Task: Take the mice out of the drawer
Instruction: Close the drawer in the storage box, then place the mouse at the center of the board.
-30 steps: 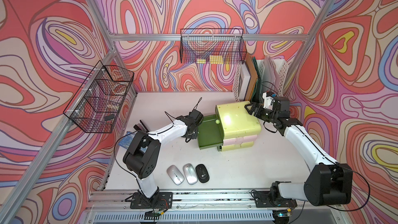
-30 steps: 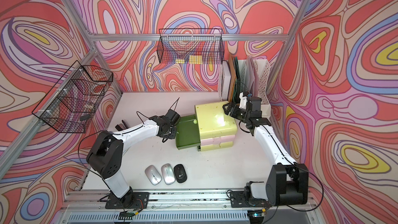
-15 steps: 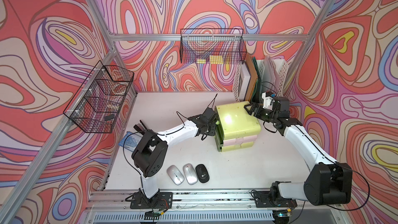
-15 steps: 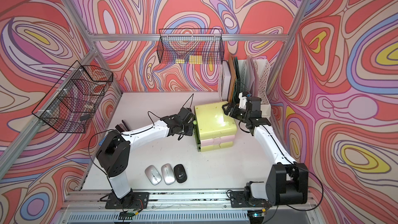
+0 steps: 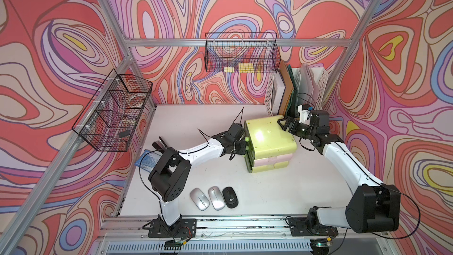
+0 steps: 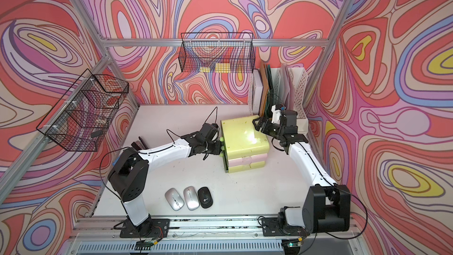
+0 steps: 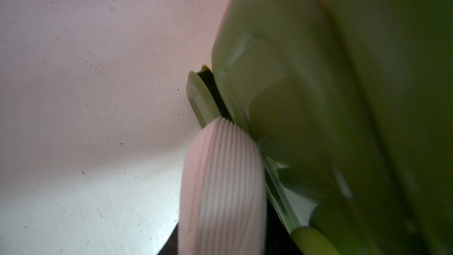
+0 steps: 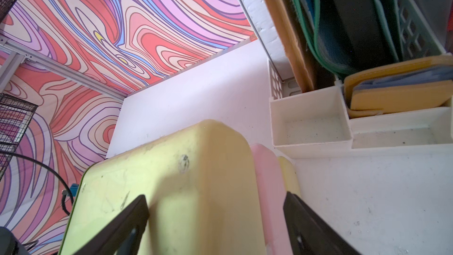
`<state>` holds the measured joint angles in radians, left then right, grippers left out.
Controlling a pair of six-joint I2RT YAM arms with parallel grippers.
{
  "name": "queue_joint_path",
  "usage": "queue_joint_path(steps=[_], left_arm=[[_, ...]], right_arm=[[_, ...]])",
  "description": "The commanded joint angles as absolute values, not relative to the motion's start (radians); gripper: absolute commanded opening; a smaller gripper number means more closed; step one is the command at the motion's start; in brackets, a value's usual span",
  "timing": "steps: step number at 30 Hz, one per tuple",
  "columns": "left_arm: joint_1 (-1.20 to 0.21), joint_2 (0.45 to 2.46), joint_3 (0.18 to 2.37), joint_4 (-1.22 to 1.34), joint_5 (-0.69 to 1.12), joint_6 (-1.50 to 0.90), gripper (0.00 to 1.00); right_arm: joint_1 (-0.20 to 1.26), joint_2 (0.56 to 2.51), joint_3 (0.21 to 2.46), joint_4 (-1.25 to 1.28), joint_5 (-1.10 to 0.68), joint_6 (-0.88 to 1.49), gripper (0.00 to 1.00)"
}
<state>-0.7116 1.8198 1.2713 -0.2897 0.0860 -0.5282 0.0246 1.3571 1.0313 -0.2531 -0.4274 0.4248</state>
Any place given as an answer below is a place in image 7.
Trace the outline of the green drawer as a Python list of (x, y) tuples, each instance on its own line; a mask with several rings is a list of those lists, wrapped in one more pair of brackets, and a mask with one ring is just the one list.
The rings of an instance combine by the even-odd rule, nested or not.
[(186, 92), (256, 143), (263, 255), (453, 252), (453, 0), (230, 0)]

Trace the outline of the white computer mouse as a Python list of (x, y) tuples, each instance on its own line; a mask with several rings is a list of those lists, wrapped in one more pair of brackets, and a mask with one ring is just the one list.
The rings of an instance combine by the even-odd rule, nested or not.
[(219, 117), (189, 146), (179, 203), (180, 255), (262, 255), (267, 200), (256, 143)]

